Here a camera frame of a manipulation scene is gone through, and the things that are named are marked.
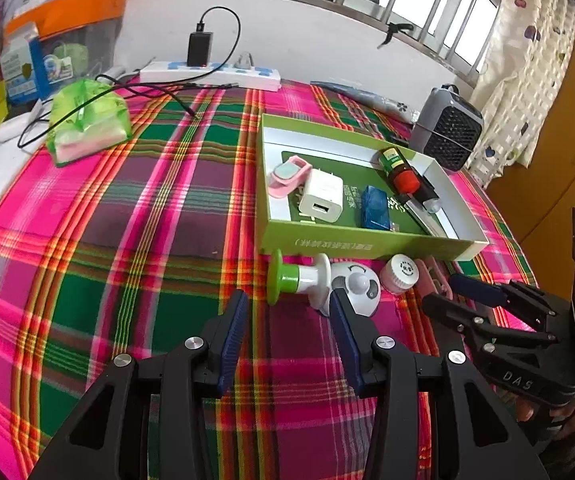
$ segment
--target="curtain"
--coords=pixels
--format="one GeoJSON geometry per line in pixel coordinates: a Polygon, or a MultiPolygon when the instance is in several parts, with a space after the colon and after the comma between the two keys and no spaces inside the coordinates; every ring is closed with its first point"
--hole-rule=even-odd
{"type": "Polygon", "coordinates": [[[466,167],[484,187],[528,167],[570,61],[574,0],[501,0],[471,103],[485,126],[466,167]]]}

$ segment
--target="red cap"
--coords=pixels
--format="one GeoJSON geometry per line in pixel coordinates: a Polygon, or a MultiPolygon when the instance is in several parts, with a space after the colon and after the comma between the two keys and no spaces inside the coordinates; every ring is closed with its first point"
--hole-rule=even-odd
{"type": "Polygon", "coordinates": [[[394,187],[399,193],[416,193],[421,187],[421,181],[413,171],[402,171],[394,177],[394,187]]]}

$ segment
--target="wooden cabinet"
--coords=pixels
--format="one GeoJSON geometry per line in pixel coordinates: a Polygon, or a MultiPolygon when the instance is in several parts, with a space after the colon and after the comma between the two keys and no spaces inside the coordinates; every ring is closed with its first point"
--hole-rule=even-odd
{"type": "Polygon", "coordinates": [[[567,193],[575,179],[575,44],[529,168],[514,164],[493,180],[488,194],[522,242],[567,193]]]}
{"type": "Polygon", "coordinates": [[[569,299],[574,275],[571,257],[571,209],[575,179],[545,219],[521,244],[539,286],[569,299]]]}

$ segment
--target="gray fan heater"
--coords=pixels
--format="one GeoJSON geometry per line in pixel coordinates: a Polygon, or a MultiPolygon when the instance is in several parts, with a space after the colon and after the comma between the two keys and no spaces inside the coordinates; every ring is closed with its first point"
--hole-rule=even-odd
{"type": "Polygon", "coordinates": [[[460,95],[435,88],[411,131],[410,149],[435,158],[447,170],[458,171],[483,131],[483,116],[460,95]]]}

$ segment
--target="white plug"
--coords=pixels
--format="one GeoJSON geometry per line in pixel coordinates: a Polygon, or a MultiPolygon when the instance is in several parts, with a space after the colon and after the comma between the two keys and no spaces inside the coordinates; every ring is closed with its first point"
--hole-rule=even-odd
{"type": "Polygon", "coordinates": [[[343,179],[321,170],[311,170],[298,210],[326,222],[336,222],[343,211],[343,179]]]}

